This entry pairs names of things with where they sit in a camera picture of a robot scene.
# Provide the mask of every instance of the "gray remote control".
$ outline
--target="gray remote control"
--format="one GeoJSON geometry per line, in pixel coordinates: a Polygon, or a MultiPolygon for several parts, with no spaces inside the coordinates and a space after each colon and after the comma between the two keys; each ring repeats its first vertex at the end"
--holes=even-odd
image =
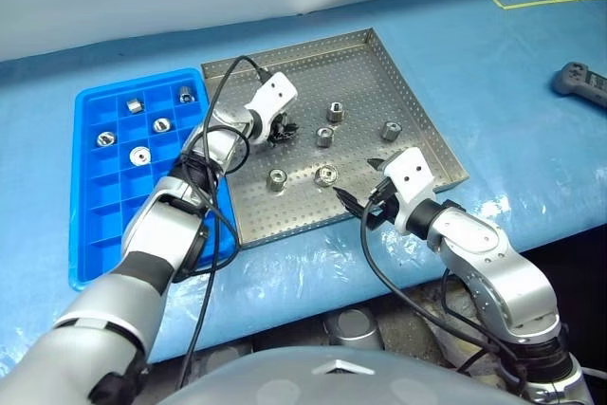
{"type": "Polygon", "coordinates": [[[607,108],[607,79],[588,69],[588,65],[570,62],[557,73],[552,88],[561,95],[576,94],[607,108]]]}

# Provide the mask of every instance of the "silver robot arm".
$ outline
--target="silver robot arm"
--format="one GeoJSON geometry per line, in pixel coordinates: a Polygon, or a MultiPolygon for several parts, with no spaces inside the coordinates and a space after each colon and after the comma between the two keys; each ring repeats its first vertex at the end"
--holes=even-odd
{"type": "MultiPolygon", "coordinates": [[[[276,73],[258,89],[242,119],[217,115],[212,124],[228,125],[255,143],[264,142],[296,97],[293,84],[276,73]]],[[[201,129],[194,130],[184,151],[190,151],[193,163],[199,166],[191,170],[194,180],[204,184],[205,166],[212,167],[217,180],[221,178],[241,138],[227,130],[210,130],[210,157],[205,159],[199,141],[189,147],[201,129]]],[[[160,179],[131,220],[122,238],[119,265],[91,284],[0,381],[0,403],[110,405],[133,401],[148,372],[147,359],[169,284],[195,268],[206,238],[206,211],[181,178],[183,166],[178,161],[160,179]]]]}
{"type": "MultiPolygon", "coordinates": [[[[581,368],[569,354],[557,298],[545,275],[510,245],[495,223],[466,213],[450,201],[435,202],[433,176],[418,148],[388,160],[369,160],[384,174],[371,200],[381,212],[368,219],[372,229],[384,221],[400,234],[427,240],[445,266],[469,289],[485,328],[502,341],[526,370],[526,395],[543,404],[593,404],[581,368]]],[[[362,206],[336,189],[348,211],[362,206]]],[[[517,368],[503,361],[503,374],[516,383],[517,368]]]]}

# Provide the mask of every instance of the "blue plastic tray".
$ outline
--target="blue plastic tray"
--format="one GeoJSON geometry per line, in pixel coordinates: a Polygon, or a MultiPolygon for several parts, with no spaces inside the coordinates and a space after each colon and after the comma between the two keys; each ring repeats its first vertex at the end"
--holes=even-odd
{"type": "MultiPolygon", "coordinates": [[[[158,180],[173,166],[184,141],[204,117],[207,93],[200,73],[183,69],[87,89],[76,98],[72,152],[72,185],[69,219],[68,279],[77,289],[113,268],[120,260],[121,236],[158,180]],[[195,101],[182,104],[179,87],[189,86],[195,101]],[[137,98],[144,110],[131,114],[126,102],[137,98]],[[154,120],[168,118],[171,130],[156,133],[154,120]],[[98,147],[97,136],[117,135],[112,146],[98,147]],[[150,149],[152,161],[134,166],[134,147],[150,149]]],[[[219,206],[234,223],[225,180],[219,185],[219,206]]],[[[205,222],[212,227],[213,215],[205,222]]],[[[211,262],[213,239],[207,241],[200,266],[211,262]]],[[[230,232],[222,225],[220,257],[234,248],[230,232]]]]}

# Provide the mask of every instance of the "metal tray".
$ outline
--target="metal tray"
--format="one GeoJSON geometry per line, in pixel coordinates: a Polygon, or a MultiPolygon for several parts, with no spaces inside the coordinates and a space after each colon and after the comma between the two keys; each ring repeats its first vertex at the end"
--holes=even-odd
{"type": "MultiPolygon", "coordinates": [[[[247,165],[228,176],[232,206],[244,247],[327,225],[348,216],[331,188],[314,183],[316,170],[331,164],[338,169],[337,186],[365,201],[381,180],[367,163],[370,157],[387,158],[417,146],[436,177],[435,189],[446,190],[468,174],[434,128],[383,44],[372,29],[346,33],[301,45],[252,54],[261,66],[283,71],[295,84],[299,98],[288,109],[300,125],[289,143],[253,147],[247,165]],[[333,145],[316,147],[318,128],[330,126],[326,108],[340,101],[345,119],[334,126],[333,145]],[[381,139],[386,120],[398,122],[403,131],[394,142],[381,139]],[[266,188],[267,174],[280,168],[288,174],[285,189],[266,188]]],[[[202,64],[209,96],[216,89],[232,59],[202,64]]],[[[225,85],[220,109],[236,115],[259,87],[256,75],[242,63],[225,85]]]]}

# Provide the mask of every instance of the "metal nut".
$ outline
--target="metal nut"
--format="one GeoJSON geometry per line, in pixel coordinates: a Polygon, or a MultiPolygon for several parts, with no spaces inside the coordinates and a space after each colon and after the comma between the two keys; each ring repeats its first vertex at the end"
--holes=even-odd
{"type": "Polygon", "coordinates": [[[381,127],[381,137],[386,141],[394,141],[398,138],[400,132],[402,132],[400,124],[392,122],[391,120],[388,120],[383,124],[383,127],[381,127]]]}
{"type": "Polygon", "coordinates": [[[330,187],[338,180],[338,170],[335,166],[321,166],[314,174],[314,183],[319,187],[330,187]]]}
{"type": "Polygon", "coordinates": [[[267,174],[266,186],[273,192],[281,192],[285,188],[286,173],[283,170],[270,170],[267,174]]]}
{"type": "Polygon", "coordinates": [[[138,99],[131,99],[126,103],[127,108],[131,114],[136,114],[143,111],[143,101],[139,101],[138,99]]]}
{"type": "Polygon", "coordinates": [[[129,159],[135,166],[143,166],[147,165],[152,160],[152,156],[147,147],[138,146],[131,151],[129,159]]]}
{"type": "Polygon", "coordinates": [[[331,123],[339,123],[343,120],[343,104],[334,101],[326,108],[326,119],[331,123]]]}
{"type": "Polygon", "coordinates": [[[180,103],[191,103],[192,101],[196,101],[192,90],[187,85],[182,85],[179,87],[179,102],[180,103]]]}
{"type": "Polygon", "coordinates": [[[164,133],[171,130],[171,121],[167,118],[159,118],[154,121],[152,128],[156,133],[164,133]]]}
{"type": "Polygon", "coordinates": [[[329,147],[333,144],[333,129],[330,127],[321,127],[316,131],[316,145],[319,147],[329,147]]]}
{"type": "Polygon", "coordinates": [[[97,145],[99,147],[107,147],[116,143],[116,135],[114,132],[101,132],[97,136],[97,145]]]}

